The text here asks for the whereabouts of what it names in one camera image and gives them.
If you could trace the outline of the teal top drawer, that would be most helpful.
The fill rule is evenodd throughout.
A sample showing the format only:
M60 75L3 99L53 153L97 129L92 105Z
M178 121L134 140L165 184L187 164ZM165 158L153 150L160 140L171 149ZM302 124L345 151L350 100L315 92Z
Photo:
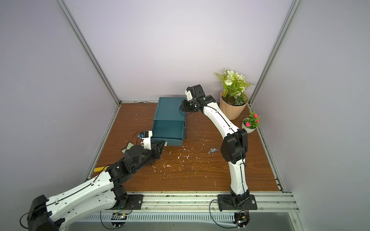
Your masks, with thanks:
M167 146L183 146L186 139L184 120L154 120L152 127L153 141L165 141Z

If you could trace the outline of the teal three-drawer cabinet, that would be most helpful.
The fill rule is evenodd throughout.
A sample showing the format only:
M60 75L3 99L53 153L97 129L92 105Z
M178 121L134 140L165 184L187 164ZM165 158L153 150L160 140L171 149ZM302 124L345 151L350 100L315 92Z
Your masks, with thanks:
M184 97L160 97L153 120L186 121L186 116L180 109L183 100Z

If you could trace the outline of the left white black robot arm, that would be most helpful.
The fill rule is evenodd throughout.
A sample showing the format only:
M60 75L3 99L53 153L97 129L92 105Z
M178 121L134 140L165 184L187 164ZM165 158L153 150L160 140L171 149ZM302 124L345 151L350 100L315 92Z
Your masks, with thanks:
M29 231L63 231L72 223L106 209L130 204L123 184L145 166L159 160L165 141L150 146L134 145L124 157L96 177L55 196L41 195L32 201L27 217Z

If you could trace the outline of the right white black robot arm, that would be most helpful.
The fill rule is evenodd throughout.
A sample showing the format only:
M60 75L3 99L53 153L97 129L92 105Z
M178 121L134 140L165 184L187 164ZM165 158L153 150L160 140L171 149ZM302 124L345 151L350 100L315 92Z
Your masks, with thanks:
M187 98L181 103L180 110L190 113L201 111L222 136L220 150L229 165L230 194L235 206L240 207L250 197L244 169L248 152L248 134L246 130L239 129L226 117L216 100L211 95L205 95L201 85L187 87L185 94Z

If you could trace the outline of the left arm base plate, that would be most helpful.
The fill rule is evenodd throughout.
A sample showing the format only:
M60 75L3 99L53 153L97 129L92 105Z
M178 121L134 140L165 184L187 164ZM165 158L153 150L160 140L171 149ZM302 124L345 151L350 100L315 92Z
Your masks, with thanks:
M143 194L129 194L118 200L111 210L140 210L144 201Z

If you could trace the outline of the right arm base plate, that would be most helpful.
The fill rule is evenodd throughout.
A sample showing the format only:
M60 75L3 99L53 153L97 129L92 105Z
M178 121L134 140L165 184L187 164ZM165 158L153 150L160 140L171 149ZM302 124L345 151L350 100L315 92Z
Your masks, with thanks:
M224 210L257 210L257 202L254 195L249 195L246 199L241 201L236 199L231 194L217 195L218 209Z

